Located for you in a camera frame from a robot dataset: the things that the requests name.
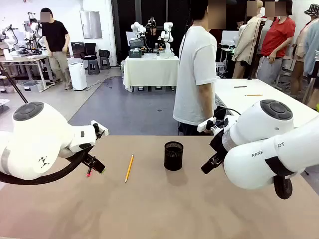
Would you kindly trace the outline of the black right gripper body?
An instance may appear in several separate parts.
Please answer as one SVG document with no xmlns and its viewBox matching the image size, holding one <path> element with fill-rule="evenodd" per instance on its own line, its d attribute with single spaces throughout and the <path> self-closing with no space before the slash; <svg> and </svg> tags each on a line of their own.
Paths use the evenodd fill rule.
<svg viewBox="0 0 319 239">
<path fill-rule="evenodd" d="M 226 149 L 222 143 L 223 130 L 220 131 L 211 141 L 210 146 L 214 149 L 215 155 L 213 156 L 214 163 L 222 163 L 226 156 Z"/>
</svg>

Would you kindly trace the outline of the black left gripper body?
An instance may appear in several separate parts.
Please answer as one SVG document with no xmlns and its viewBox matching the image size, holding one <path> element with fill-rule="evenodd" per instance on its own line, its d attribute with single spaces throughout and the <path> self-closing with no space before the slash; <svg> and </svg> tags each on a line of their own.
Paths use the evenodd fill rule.
<svg viewBox="0 0 319 239">
<path fill-rule="evenodd" d="M 96 164 L 96 157 L 90 155 L 87 152 L 81 152 L 80 159 L 81 159 L 80 162 L 86 165 L 87 167 L 94 167 Z"/>
</svg>

